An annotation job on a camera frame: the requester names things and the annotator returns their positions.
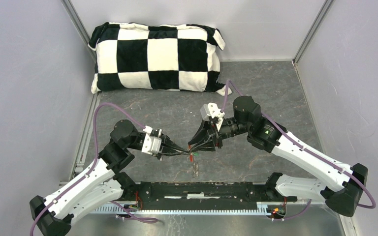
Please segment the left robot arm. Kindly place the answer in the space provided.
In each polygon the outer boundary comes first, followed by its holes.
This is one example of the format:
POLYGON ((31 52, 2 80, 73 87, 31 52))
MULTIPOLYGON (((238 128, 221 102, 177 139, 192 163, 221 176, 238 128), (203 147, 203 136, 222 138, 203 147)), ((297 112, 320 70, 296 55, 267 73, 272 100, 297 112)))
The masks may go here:
POLYGON ((123 172, 135 158, 130 149, 157 159, 189 154, 161 129, 146 127, 140 132, 123 119, 115 124, 109 143, 80 174, 56 192, 30 200, 32 228, 39 228, 45 236, 64 236, 79 219, 103 204, 119 198, 130 200, 135 182, 123 172))

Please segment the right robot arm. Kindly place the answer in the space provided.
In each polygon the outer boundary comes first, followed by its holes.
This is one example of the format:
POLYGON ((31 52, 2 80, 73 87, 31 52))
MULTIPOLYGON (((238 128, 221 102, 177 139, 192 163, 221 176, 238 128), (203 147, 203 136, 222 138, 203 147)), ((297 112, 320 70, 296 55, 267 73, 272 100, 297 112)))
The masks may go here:
POLYGON ((253 147, 282 157, 312 175, 312 178, 301 178, 271 174, 264 188, 269 200, 276 201, 283 196, 324 201, 340 215, 355 214, 367 190, 366 166, 343 163, 307 145, 263 114, 250 96, 237 97, 233 112, 233 117, 225 118, 215 103, 205 104, 201 108, 202 123, 188 143, 190 150, 215 151, 225 139, 246 134, 253 147))

